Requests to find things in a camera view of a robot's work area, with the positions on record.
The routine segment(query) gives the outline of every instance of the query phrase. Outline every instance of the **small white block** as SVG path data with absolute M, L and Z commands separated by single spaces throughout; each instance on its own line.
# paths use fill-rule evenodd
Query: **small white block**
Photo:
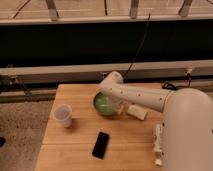
M 140 120 L 144 120 L 148 111 L 139 105 L 130 105 L 127 110 L 127 113 Z
M 156 166 L 162 166 L 162 160 L 160 158 L 155 159 Z

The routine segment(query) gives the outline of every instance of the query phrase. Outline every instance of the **green bowl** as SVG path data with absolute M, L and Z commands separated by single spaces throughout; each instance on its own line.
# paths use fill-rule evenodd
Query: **green bowl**
M 107 103 L 107 96 L 99 92 L 93 99 L 95 109 L 103 116 L 112 116 L 116 110 Z

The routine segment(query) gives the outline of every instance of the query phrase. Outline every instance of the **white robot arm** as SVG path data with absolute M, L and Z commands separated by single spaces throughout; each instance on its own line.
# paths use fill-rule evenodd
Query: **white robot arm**
M 118 72 L 100 83 L 110 98 L 163 112 L 163 171 L 213 171 L 213 101 L 205 93 L 131 87 Z

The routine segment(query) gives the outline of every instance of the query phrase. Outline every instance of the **speckled floor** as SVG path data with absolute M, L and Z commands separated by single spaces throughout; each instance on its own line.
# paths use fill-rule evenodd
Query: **speckled floor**
M 52 101 L 0 104 L 1 171 L 33 171 Z

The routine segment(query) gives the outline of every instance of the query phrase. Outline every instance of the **metal pole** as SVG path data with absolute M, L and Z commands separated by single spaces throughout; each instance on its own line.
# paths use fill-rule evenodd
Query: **metal pole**
M 181 17 L 187 17 L 189 14 L 190 7 L 193 0 L 184 0 L 182 7 L 180 8 L 178 14 Z
M 132 19 L 135 19 L 138 16 L 138 5 L 139 0 L 131 0 L 130 17 Z
M 47 7 L 49 9 L 49 15 L 52 21 L 57 21 L 59 18 L 58 11 L 54 0 L 46 0 Z

